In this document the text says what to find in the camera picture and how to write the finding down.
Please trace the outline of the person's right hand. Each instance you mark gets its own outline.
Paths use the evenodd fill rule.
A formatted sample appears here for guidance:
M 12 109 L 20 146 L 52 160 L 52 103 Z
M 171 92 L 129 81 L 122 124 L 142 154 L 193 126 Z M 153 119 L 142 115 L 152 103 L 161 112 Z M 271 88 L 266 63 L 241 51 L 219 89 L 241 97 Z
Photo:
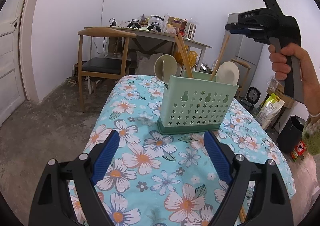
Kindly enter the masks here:
M 270 53 L 270 61 L 272 62 L 272 70 L 277 80 L 284 81 L 289 76 L 289 73 L 293 69 L 293 58 L 295 58 L 300 64 L 299 69 L 303 82 L 306 84 L 318 83 L 312 60 L 307 51 L 302 47 L 289 43 L 289 45 L 282 48 L 279 52 L 276 52 L 276 47 L 270 45 L 268 51 Z

